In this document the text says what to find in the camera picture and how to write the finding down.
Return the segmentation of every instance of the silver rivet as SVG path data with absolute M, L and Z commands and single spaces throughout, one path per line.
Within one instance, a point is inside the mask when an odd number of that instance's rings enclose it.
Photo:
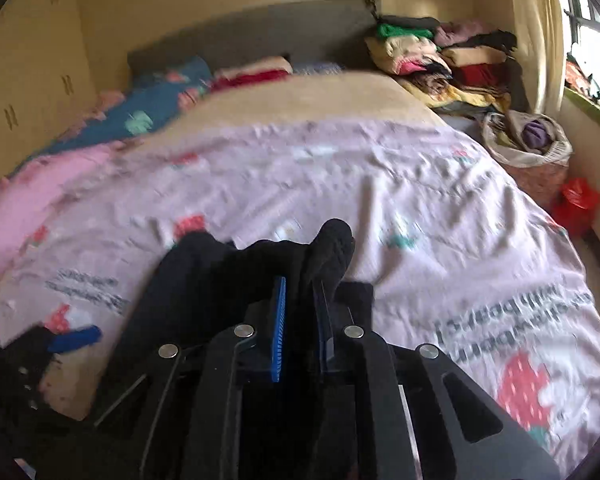
M 344 335 L 347 336 L 347 337 L 351 337 L 353 339 L 359 339 L 363 335 L 365 335 L 365 331 L 362 329 L 361 326 L 358 326 L 358 325 L 349 325 L 349 326 L 345 327 L 345 329 L 344 329 Z
M 436 357 L 438 357 L 438 354 L 440 352 L 438 352 L 438 349 L 433 346 L 433 345 L 422 345 L 420 347 L 420 355 L 422 357 L 424 357 L 425 359 L 435 359 Z
M 171 359 L 178 354 L 178 347 L 174 344 L 167 343 L 158 348 L 158 355 L 163 359 Z
M 238 337 L 251 337 L 253 335 L 253 333 L 255 332 L 255 330 L 253 329 L 253 326 L 251 325 L 237 325 L 234 328 L 234 334 L 237 335 Z

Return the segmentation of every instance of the headboard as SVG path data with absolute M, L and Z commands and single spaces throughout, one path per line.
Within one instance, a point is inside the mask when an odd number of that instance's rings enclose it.
M 380 0 L 307 0 L 255 7 L 184 28 L 127 60 L 134 79 L 195 55 L 212 71 L 266 56 L 373 68 L 363 38 L 376 26 L 379 6 Z

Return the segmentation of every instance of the red cloth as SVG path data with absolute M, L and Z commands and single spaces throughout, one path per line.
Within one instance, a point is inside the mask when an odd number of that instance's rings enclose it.
M 265 81 L 277 81 L 278 79 L 284 79 L 289 75 L 286 70 L 267 70 L 266 72 L 259 72 L 257 74 L 243 74 L 231 79 L 226 77 L 219 77 L 216 79 L 212 86 L 211 91 L 216 92 L 218 90 L 224 90 L 225 88 L 235 88 L 243 85 L 253 85 L 256 83 L 262 83 Z
M 500 87 L 509 83 L 506 63 L 453 68 L 454 79 L 464 86 Z

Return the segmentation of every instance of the curtain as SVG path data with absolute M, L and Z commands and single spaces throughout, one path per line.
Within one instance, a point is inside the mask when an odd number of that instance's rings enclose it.
M 560 0 L 513 0 L 523 83 L 531 110 L 557 117 L 566 51 Z

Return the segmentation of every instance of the bed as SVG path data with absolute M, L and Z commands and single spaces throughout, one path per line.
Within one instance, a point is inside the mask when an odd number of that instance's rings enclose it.
M 600 316 L 566 232 L 477 142 L 366 70 L 366 53 L 350 46 L 375 23 L 369 2 L 267 9 L 131 53 L 132 73 L 200 53 L 212 69 L 284 53 L 350 70 L 209 95 L 67 183 L 0 278 L 0 343 L 58 312 L 71 328 L 97 325 L 101 341 L 58 356 L 40 384 L 56 410 L 82 418 L 134 302 L 183 226 L 244 248 L 261 238 L 308 243 L 341 218 L 357 242 L 347 277 L 375 287 L 376 332 L 407 348 L 442 348 L 566 478 L 600 435 Z M 321 34 L 291 27 L 288 40 L 262 42 L 261 31 L 290 27 L 290 16 Z M 212 53 L 226 45 L 226 20 L 249 33 L 244 42 L 232 35 L 223 58 Z M 311 48 L 298 39 L 309 36 Z

